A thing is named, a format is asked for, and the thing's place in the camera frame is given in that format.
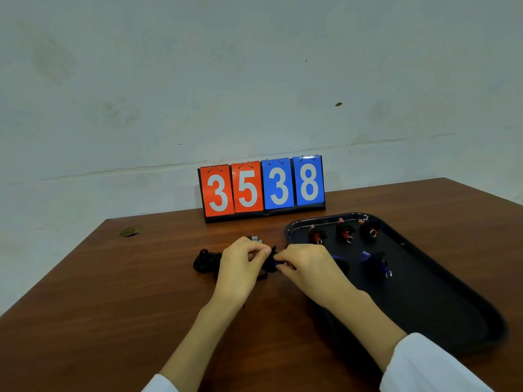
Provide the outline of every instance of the white sleeve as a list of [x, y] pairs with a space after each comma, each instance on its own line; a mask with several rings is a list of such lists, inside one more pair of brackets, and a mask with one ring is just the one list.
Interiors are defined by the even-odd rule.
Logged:
[[493, 392], [470, 370], [428, 338], [408, 335], [394, 350], [381, 392]]
[[178, 392], [178, 389], [163, 375], [156, 374], [142, 392]]

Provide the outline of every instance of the white wall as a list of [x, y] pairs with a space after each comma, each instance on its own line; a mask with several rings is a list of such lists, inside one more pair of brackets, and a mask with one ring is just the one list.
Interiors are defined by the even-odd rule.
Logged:
[[211, 163], [320, 153], [327, 191], [449, 177], [523, 203], [521, 16], [523, 0], [2, 0], [0, 314], [104, 219], [200, 207]]

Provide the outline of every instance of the blue number card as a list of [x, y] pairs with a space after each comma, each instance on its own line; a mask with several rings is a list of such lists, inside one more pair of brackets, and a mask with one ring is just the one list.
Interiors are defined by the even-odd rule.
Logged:
[[292, 163], [294, 164], [297, 205], [324, 202], [322, 157], [320, 155], [294, 157]]
[[291, 160], [289, 158], [262, 161], [265, 209], [294, 206]]

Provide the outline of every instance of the left hand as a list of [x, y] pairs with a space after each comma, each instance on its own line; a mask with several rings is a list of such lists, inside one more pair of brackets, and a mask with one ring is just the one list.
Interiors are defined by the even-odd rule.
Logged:
[[251, 293], [271, 248], [266, 244], [239, 238], [223, 251], [213, 298], [237, 306], [245, 303]]

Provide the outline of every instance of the hand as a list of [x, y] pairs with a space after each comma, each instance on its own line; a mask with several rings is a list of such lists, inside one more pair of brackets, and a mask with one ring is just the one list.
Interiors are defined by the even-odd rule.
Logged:
[[220, 302], [241, 306], [251, 293], [258, 273], [271, 248], [266, 244], [241, 237], [223, 251], [218, 281], [213, 298]]
[[340, 299], [346, 301], [359, 292], [321, 244], [290, 244], [274, 259], [292, 263], [296, 270], [283, 264], [276, 268], [317, 304], [330, 311]]

